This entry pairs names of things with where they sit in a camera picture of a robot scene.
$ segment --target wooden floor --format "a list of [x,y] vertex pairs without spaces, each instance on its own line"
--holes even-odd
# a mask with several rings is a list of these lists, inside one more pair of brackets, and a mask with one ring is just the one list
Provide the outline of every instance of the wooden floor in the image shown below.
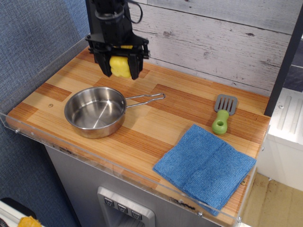
[[242,221],[251,227],[303,227],[303,192],[257,174]]

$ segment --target wooden countertop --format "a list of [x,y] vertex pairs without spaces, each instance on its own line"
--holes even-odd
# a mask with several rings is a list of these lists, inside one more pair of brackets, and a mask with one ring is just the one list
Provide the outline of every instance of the wooden countertop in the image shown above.
[[[117,132],[100,139],[87,139],[74,132],[64,117],[64,107],[75,93],[93,86],[112,87],[125,97],[163,92],[166,98],[128,108],[125,122]],[[15,107],[8,114],[7,122],[29,137],[82,158],[130,183],[143,185],[164,199],[177,203],[182,199],[179,205],[196,213],[203,209],[183,198],[177,193],[178,189],[153,172],[152,167],[193,124],[212,132],[211,125],[216,118],[214,104],[219,94],[238,98],[236,113],[228,119],[227,133],[219,137],[238,151],[257,158],[270,120],[263,115],[268,97],[146,61],[137,80],[108,78],[88,50],[82,51]],[[145,99],[127,102],[130,105]],[[247,182],[250,177],[251,173],[246,177]],[[237,218],[248,185],[240,185],[223,212]],[[214,217],[205,211],[204,216],[223,226],[231,225],[226,215]]]

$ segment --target spatula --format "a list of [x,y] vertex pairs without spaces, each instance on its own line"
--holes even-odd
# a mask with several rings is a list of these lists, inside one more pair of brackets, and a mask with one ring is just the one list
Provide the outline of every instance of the spatula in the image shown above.
[[220,94],[214,105],[214,110],[218,112],[216,120],[213,122],[212,129],[217,135],[223,135],[227,131],[227,119],[236,111],[238,99],[233,96]]

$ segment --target white wood plank wall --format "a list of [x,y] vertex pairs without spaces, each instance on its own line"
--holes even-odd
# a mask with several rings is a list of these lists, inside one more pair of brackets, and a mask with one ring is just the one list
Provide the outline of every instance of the white wood plank wall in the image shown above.
[[[270,96],[303,0],[139,0],[146,60]],[[140,11],[129,4],[132,19]]]

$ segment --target black cable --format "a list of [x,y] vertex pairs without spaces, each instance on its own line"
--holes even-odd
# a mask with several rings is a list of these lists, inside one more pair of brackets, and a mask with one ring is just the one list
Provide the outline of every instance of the black cable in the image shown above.
[[139,4],[138,2],[136,2],[136,1],[133,1],[133,0],[125,0],[125,1],[126,1],[126,2],[129,2],[129,3],[132,3],[132,4],[135,4],[135,5],[137,5],[137,6],[140,8],[141,15],[140,15],[140,19],[139,19],[137,22],[133,21],[133,20],[130,19],[127,15],[125,15],[125,17],[126,17],[130,22],[132,22],[132,23],[134,23],[134,24],[139,24],[139,23],[141,22],[141,20],[142,20],[142,17],[143,17],[143,11],[142,11],[142,8],[141,8],[140,4]]

